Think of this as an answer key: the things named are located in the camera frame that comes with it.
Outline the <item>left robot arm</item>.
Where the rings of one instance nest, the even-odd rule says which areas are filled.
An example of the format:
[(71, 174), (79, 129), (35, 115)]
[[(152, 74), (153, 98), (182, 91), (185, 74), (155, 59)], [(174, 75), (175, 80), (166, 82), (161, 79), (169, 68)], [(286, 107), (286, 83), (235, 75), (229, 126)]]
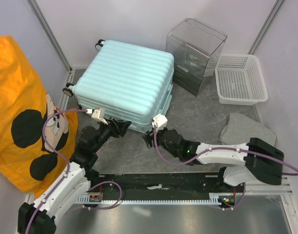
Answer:
[(96, 129), (88, 126), (82, 129), (79, 142), (70, 163), (55, 182), (33, 203), (23, 203), (19, 208), (19, 234), (53, 234), (59, 221), (85, 192), (99, 188), (99, 173), (93, 170), (97, 151), (111, 137), (123, 137), (130, 121), (107, 119)]

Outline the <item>light blue hard suitcase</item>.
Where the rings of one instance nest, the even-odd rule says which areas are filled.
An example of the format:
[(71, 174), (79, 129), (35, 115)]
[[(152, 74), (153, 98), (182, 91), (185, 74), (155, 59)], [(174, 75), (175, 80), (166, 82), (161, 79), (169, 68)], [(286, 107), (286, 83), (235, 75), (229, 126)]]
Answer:
[(115, 40), (100, 39), (95, 48), (96, 57), (63, 93), (75, 96), (81, 108), (100, 107), (105, 118), (130, 121), (134, 131), (151, 130), (153, 117), (170, 105), (174, 56)]

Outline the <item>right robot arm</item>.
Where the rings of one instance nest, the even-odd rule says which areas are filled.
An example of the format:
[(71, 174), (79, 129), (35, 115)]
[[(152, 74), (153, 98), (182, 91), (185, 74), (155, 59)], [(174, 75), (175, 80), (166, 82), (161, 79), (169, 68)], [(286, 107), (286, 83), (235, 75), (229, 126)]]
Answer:
[(238, 145), (210, 145), (183, 138), (176, 130), (151, 130), (143, 139), (148, 148), (163, 148), (179, 159), (180, 165), (226, 164), (216, 179), (222, 192), (244, 182), (260, 181), (281, 185), (284, 154), (259, 138)]

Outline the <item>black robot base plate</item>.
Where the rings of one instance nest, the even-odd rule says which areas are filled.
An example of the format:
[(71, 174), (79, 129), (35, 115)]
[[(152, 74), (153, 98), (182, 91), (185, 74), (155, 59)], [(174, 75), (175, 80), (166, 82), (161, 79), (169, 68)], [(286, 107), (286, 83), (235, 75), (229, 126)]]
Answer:
[(230, 186), (220, 180), (220, 173), (148, 173), (99, 175), (88, 191), (91, 195), (112, 198), (208, 198), (209, 194), (234, 199), (222, 202), (228, 208), (236, 203), (236, 195), (244, 192), (244, 184)]

